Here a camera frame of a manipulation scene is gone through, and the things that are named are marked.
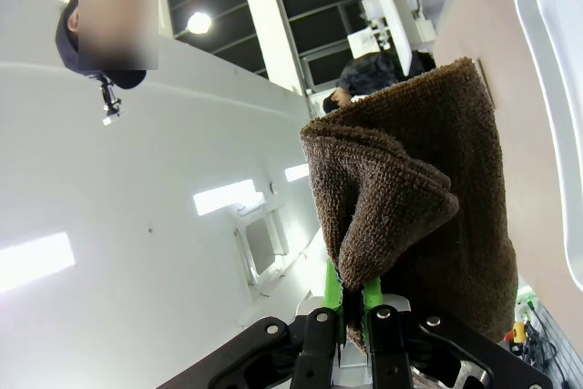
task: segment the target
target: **screw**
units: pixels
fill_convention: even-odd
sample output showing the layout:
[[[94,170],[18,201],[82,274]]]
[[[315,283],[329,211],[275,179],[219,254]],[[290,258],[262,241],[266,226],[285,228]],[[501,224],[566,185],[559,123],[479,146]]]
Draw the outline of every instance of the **screw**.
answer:
[[[429,316],[427,318],[427,325],[429,325],[430,327],[436,327],[440,323],[441,319],[439,319],[439,316]]]
[[[381,309],[376,313],[376,317],[379,319],[386,319],[391,316],[391,311],[389,309]]]

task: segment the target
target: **fluorescent light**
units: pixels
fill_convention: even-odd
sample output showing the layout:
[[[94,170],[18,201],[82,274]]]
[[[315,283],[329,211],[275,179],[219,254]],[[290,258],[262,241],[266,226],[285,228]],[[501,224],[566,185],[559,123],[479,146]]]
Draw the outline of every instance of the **fluorescent light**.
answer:
[[[300,166],[294,166],[293,168],[288,168],[285,170],[285,178],[288,182],[295,181],[308,176],[308,165],[301,164]]]
[[[194,13],[193,15],[190,16],[186,28],[192,34],[206,34],[207,32],[209,32],[211,24],[212,20],[210,20],[208,14]]]
[[[197,213],[202,216],[232,204],[246,204],[257,199],[252,179],[245,179],[228,186],[203,191],[193,196]]]
[[[73,266],[66,233],[60,232],[0,251],[0,292],[6,292]]]

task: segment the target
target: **plaid shirt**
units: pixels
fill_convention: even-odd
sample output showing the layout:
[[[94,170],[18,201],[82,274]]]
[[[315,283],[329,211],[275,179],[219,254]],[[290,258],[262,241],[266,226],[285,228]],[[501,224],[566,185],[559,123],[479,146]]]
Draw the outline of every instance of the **plaid shirt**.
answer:
[[[344,68],[338,87],[353,95],[370,95],[375,91],[406,80],[399,57],[393,52],[371,53],[353,59]]]

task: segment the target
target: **towel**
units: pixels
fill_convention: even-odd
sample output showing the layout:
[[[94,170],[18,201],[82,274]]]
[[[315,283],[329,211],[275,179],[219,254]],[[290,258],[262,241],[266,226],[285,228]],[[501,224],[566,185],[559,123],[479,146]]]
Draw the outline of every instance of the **towel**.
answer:
[[[353,341],[359,291],[377,277],[384,293],[503,339],[517,262],[494,109],[470,59],[315,119],[301,140]]]

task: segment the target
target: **white wall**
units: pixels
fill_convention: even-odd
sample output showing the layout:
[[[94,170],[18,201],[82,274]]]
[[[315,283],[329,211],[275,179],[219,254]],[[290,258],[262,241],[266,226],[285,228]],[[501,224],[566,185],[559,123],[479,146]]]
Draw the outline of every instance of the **white wall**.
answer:
[[[316,232],[315,208],[307,179],[289,184],[283,170],[304,162],[307,108],[161,37],[159,71],[118,91],[126,114],[103,127],[97,83],[65,70],[54,48],[61,6],[0,0],[0,249],[63,230],[76,259],[0,294],[0,387],[156,387],[265,306],[291,312],[288,296],[307,290],[288,284],[295,294],[276,288],[253,302],[227,215],[200,218],[192,202],[252,178],[283,205],[300,251]]]
[[[247,0],[263,53],[267,75],[273,84],[302,94],[302,80],[297,68],[292,42],[285,31],[277,0]]]

